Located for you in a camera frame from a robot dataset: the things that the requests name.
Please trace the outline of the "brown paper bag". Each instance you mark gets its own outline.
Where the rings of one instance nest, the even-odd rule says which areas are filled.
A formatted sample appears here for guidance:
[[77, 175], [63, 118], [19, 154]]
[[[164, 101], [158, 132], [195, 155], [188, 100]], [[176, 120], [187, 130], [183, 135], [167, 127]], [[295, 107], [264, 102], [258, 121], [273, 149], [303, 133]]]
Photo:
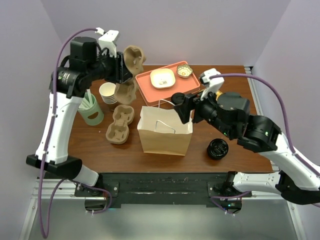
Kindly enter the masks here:
[[143, 106], [137, 130], [144, 153], [185, 156], [193, 134], [190, 117], [183, 124], [174, 109]]

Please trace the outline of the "black coffee cup lid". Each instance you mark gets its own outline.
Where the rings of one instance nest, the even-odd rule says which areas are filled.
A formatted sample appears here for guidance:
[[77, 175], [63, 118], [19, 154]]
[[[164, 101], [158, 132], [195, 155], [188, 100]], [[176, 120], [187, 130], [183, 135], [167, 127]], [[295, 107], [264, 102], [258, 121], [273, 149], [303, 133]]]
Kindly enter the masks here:
[[184, 102], [184, 99], [185, 99], [185, 94], [184, 93], [176, 92], [171, 96], [170, 101], [174, 105], [179, 105], [179, 104], [182, 104]]

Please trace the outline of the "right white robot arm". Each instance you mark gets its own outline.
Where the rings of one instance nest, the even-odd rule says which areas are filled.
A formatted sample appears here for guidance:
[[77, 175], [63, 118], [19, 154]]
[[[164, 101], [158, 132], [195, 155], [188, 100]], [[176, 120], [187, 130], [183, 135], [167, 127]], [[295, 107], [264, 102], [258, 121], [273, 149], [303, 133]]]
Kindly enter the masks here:
[[320, 178], [299, 161], [298, 154], [290, 149], [289, 141], [280, 127], [270, 118], [250, 113], [250, 101], [235, 92], [216, 96], [210, 92], [187, 94], [183, 103], [175, 105], [181, 122], [205, 120], [229, 140], [239, 146], [271, 160], [279, 167], [273, 173], [243, 173], [230, 171], [219, 190], [227, 197], [237, 193], [267, 192], [280, 195], [297, 205], [320, 202]]

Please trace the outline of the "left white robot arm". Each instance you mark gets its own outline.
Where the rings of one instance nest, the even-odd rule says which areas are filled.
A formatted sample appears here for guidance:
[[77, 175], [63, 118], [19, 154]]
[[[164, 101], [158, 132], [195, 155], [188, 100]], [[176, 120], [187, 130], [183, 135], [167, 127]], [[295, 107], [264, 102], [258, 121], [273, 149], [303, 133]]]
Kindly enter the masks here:
[[35, 154], [27, 156], [26, 163], [86, 185], [88, 193], [99, 196], [104, 190], [99, 174], [68, 154], [72, 126], [92, 82], [105, 79], [122, 84], [132, 76], [114, 40], [106, 36], [75, 37], [70, 42], [70, 54], [59, 62], [56, 76], [51, 78], [49, 112], [42, 139]]

